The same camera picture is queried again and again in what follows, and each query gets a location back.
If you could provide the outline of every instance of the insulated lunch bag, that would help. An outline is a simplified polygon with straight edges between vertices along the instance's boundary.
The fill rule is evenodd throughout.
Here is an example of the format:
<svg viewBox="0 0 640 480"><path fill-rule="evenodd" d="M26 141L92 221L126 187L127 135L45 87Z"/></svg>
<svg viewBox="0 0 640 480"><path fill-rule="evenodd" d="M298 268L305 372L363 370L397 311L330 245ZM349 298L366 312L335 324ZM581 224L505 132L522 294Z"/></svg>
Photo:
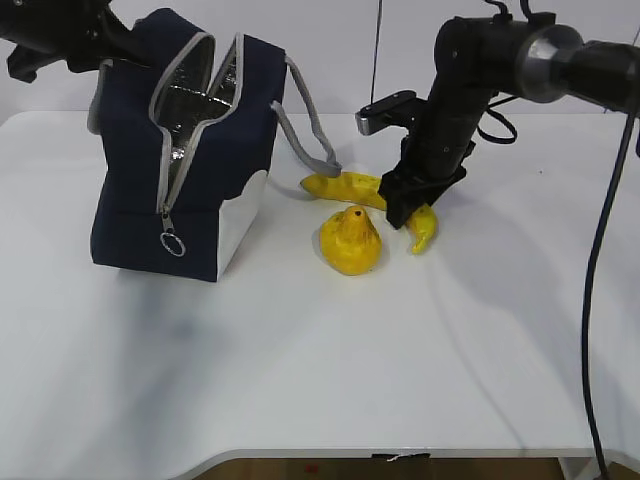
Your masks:
<svg viewBox="0 0 640 480"><path fill-rule="evenodd" d="M89 114L107 160L94 263L215 282L254 220L278 123L311 169L341 167L284 50L237 35L213 80L215 39L170 9L133 33L149 68L105 62ZM326 160L308 155L282 109L287 70Z"/></svg>

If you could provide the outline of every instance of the metal ring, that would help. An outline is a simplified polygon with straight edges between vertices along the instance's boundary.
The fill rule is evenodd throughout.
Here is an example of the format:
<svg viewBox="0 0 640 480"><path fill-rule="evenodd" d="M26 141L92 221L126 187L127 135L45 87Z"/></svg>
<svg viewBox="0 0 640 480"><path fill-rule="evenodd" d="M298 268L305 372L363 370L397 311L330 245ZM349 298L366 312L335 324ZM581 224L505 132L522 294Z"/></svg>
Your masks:
<svg viewBox="0 0 640 480"><path fill-rule="evenodd" d="M169 246L169 244L167 243L168 239L171 239L178 244L178 246L180 247L179 252L176 252ZM162 243L162 246L164 247L164 249L174 257L182 258L187 253L187 247L184 246L184 243L182 243L182 240L180 240L180 237L178 237L177 235L174 235L173 233L163 232L160 235L160 243Z"/></svg>

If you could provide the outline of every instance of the black cable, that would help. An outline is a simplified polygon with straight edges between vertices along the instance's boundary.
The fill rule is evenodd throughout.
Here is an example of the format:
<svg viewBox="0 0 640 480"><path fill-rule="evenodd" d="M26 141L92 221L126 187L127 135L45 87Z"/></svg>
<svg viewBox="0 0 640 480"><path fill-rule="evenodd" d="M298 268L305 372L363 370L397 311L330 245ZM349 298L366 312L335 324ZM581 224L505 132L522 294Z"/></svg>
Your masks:
<svg viewBox="0 0 640 480"><path fill-rule="evenodd" d="M490 103L488 108L496 108L496 107L499 107L500 105L504 105L505 103L513 102L514 100L517 100L519 98L520 97L511 95L507 98L503 98L502 100L498 100L497 102Z"/></svg>
<svg viewBox="0 0 640 480"><path fill-rule="evenodd" d="M500 15L509 15L509 8L504 2L498 0L484 0L489 5L494 5L500 9Z"/></svg>
<svg viewBox="0 0 640 480"><path fill-rule="evenodd" d="M504 105L505 103L513 102L518 98L520 97L516 97L515 95L512 95L510 97L503 98L502 100L498 100L497 102L493 102L489 104L485 112L487 113L487 115L495 118L498 122L504 125L504 127L507 130L509 130L509 133L511 133L511 137L495 137L493 135L488 134L484 130L482 130L480 125L478 125L478 135L480 135L480 137L483 140L490 143L497 143L498 145L511 145L513 143L516 143L516 140L518 140L518 130L513 125L513 123L507 120L507 118L504 115L502 115L500 112L496 112L494 108L499 107L500 105Z"/></svg>
<svg viewBox="0 0 640 480"><path fill-rule="evenodd" d="M629 144L631 143L631 135L633 133L633 126L637 113L638 96L636 95L636 98L634 99L634 107L631 109L631 112L627 117L627 123L624 127L624 133L622 134L622 140L616 157L613 175L611 177L611 182L609 183L604 205L602 206L600 220L598 221L598 228L596 229L591 254L589 255L584 287L584 298L582 303L582 332L580 340L582 357L582 394L584 396L584 406L587 413L589 429L591 430L591 437L593 438L593 447L595 449L598 466L600 467L602 480L609 480L610 477L604 453L602 451L602 442L600 441L600 434L598 433L598 426L593 411L593 399L591 397L591 380L589 378L589 322L591 317L591 300L593 297L593 285L598 257L600 255L600 250L602 249L602 242L604 240L604 234L607 229L607 223L609 222L609 216L611 215L611 209L616 197L616 192L618 191L620 179L622 178L622 170L629 151Z"/></svg>
<svg viewBox="0 0 640 480"><path fill-rule="evenodd" d="M382 0L378 0L378 18L376 21L376 46L373 52L373 75L371 76L371 102L376 90L376 76L378 74L378 48L380 47L380 30L382 29Z"/></svg>
<svg viewBox="0 0 640 480"><path fill-rule="evenodd" d="M529 0L520 0L520 9L522 10L522 13L524 13L524 16L527 17L527 19L531 19L533 13L531 13Z"/></svg>

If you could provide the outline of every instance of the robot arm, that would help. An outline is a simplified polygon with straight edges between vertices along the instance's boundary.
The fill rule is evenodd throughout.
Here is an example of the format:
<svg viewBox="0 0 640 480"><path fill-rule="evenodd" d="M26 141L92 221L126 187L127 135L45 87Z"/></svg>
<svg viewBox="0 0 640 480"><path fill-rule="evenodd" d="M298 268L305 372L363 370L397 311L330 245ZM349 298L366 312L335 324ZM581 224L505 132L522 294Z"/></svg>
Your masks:
<svg viewBox="0 0 640 480"><path fill-rule="evenodd" d="M525 9L528 21L519 22L499 5L492 18L454 18L442 27L435 47L438 73L427 100L398 92L357 114L363 135L392 125L409 131L400 162L380 186L387 220L396 228L466 176L462 162L475 147L471 138L500 92L536 103L571 95L630 111L640 87L640 49L584 43L573 28L557 25L554 14Z"/></svg>
<svg viewBox="0 0 640 480"><path fill-rule="evenodd" d="M144 49L116 18L111 0L0 0L0 38L18 46L9 74L23 82L39 68L66 60L74 73L106 59L145 65Z"/></svg>

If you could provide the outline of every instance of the yellow banana toy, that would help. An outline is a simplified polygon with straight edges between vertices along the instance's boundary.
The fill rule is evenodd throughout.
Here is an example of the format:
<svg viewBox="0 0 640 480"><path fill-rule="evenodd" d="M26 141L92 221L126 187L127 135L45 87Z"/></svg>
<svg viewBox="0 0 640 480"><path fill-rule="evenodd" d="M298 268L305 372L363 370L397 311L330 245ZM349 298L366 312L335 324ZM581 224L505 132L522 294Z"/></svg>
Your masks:
<svg viewBox="0 0 640 480"><path fill-rule="evenodd" d="M338 200L387 210L387 202L378 195L380 179L362 173L343 172L336 178L315 174L300 182L311 195L325 200Z"/></svg>
<svg viewBox="0 0 640 480"><path fill-rule="evenodd" d="M378 194L380 179L363 173L343 172L337 178L328 178L319 174L311 175L302 182L302 188L317 198L338 200L341 202L367 205L378 210L387 210L387 202ZM411 249L417 255L427 248L438 231L438 218L429 205L416 210L407 228L415 236Z"/></svg>

